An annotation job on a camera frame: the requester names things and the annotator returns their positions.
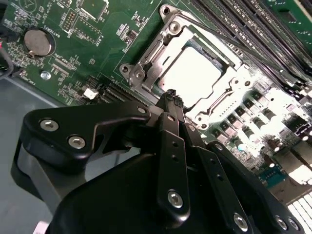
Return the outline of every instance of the electronic components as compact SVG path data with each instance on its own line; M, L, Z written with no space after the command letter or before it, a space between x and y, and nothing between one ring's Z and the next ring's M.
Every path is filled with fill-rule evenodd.
M245 100L244 105L247 107L248 110L253 112L255 115L260 113L260 109L250 99Z
M276 118L276 114L274 114L272 111L270 111L269 109L264 111L264 116L266 118L268 118L269 121L274 121L274 119Z
M235 139L233 141L233 143L239 151L245 151L246 150L246 144L244 144L240 139Z
M137 38L137 33L133 30L127 33L127 37L124 39L127 45L130 45Z
M275 163L274 163L274 161L270 158L270 156L264 155L264 156L263 156L263 159L264 159L265 163L268 165L268 167L272 168L272 167L275 166Z
M225 144L228 141L228 138L223 133L221 133L219 130L214 130L213 135L222 144Z
M291 120L286 122L286 126L303 141L312 136L312 126L300 116L295 115Z
M83 95L89 98L90 100L93 100L98 95L98 90L88 88L86 86L83 86L82 90L84 91Z
M253 122L255 123L257 128L260 129L261 131L264 131L266 129L266 124L262 120L256 118Z
M250 120L250 115L242 108L242 107L237 107L235 112L239 117L241 117L244 121L249 121Z
M237 131L235 131L233 128L231 128L226 122L222 122L220 124L221 129L230 137L234 136L237 134Z
M240 129L244 126L244 124L241 121L239 121L233 114L228 116L228 120L231 123L231 125L233 125L237 129Z
M280 149L280 147L274 140L268 140L267 144L274 152L278 152Z
M34 57L52 54L56 44L49 32L43 28L32 28L24 35L24 45L27 53Z
M300 160L305 161L307 165L312 167L312 146L305 141L301 141L294 145L291 149Z
M100 0L96 3L88 0L80 1L81 10L94 20L98 20L102 16L108 4L108 0Z
M252 130L250 130L249 128L245 129L244 133L248 137L249 140L251 140L251 141L257 140L256 134Z
M259 92L253 91L252 97L259 102L262 106L267 106L269 104L269 100L267 100L264 96L262 96Z
M282 149L274 155L274 158L285 172L299 184L307 184L312 179L311 170L303 165L288 149Z

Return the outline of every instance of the integrated circuit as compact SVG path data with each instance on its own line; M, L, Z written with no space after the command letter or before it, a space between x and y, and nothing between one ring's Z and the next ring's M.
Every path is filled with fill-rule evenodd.
M296 22L297 21L297 19L291 13L290 10L287 10L287 9L279 10L279 14L281 15L282 19L287 21L287 22Z
M108 3L108 0L82 0L80 6L82 11L94 20L98 20L108 6Z

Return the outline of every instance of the capacitor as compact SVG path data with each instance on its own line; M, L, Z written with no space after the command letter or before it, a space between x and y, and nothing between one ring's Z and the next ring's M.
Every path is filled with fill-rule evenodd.
M237 147L239 151L246 150L246 145L240 139L234 140L234 145Z
M250 129L246 129L244 133L248 137L248 139L251 141L255 141L257 139L256 134Z
M309 139L309 135L307 133L302 133L300 135L301 140L307 141Z
M295 116L290 122L286 123L286 126L303 141L309 139L312 136L312 126L306 120L300 116Z
M262 120L256 120L254 123L261 131L263 131L266 128L266 124Z
M55 40L51 33L43 28L30 28L24 35L24 46L32 57L47 56L55 50Z
M273 121L276 118L276 114L274 114L272 111L270 110L266 110L264 113L264 116L266 118L268 118L269 121Z
M274 150L274 152L277 152L280 149L279 146L276 144L276 142L273 140L268 140L267 144L272 150Z
M270 168L272 168L272 167L275 166L274 161L273 161L268 155L264 155L264 156L263 156L263 159L264 159L265 163L266 163Z

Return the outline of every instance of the mounting hole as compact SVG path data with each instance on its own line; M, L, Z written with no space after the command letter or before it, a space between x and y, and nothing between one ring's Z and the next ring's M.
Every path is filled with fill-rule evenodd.
M129 71L129 69L126 66L123 66L121 70L123 73L126 73Z
M167 115L167 118L170 120L170 121L175 121L175 118L171 115Z
M224 181L223 177L219 174L216 175L216 177L220 180L220 181Z
M164 15L168 15L170 13L170 9L168 7L165 7L162 13L164 13Z
M173 161L179 162L179 159L175 155L172 155L171 158L172 158Z

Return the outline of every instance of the black plastic arm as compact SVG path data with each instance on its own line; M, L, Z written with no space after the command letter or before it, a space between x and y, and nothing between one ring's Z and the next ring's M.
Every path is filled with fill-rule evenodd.
M94 153L97 136L109 138L116 128L144 124L149 118L150 112L137 102L35 110L25 116L19 138L31 155L64 173L79 173ZM48 131L43 129L44 120L53 120L58 128L50 131L51 123L47 123ZM71 137L82 138L76 143L84 146L72 147Z

